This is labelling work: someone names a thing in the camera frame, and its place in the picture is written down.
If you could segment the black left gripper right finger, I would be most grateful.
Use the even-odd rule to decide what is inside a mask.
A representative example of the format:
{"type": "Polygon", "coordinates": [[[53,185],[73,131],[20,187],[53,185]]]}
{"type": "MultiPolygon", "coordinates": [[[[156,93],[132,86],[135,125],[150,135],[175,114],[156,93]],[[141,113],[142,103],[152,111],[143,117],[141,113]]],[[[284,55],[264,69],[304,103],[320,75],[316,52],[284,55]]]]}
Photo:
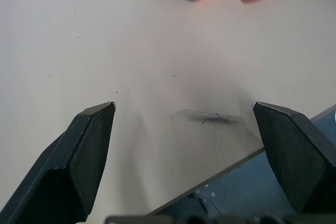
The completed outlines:
{"type": "Polygon", "coordinates": [[[292,109],[255,102],[253,112],[268,162],[292,208],[335,213],[335,144],[292,109]]]}

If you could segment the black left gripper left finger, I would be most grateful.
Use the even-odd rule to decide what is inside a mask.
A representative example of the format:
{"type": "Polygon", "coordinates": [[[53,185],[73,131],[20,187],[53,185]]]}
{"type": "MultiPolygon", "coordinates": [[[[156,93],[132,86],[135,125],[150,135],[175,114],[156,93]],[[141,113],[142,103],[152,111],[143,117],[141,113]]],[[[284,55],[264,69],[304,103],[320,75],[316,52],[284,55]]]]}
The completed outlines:
{"type": "Polygon", "coordinates": [[[1,223],[85,222],[106,165],[115,103],[77,114],[38,157],[1,211],[1,223]]]}

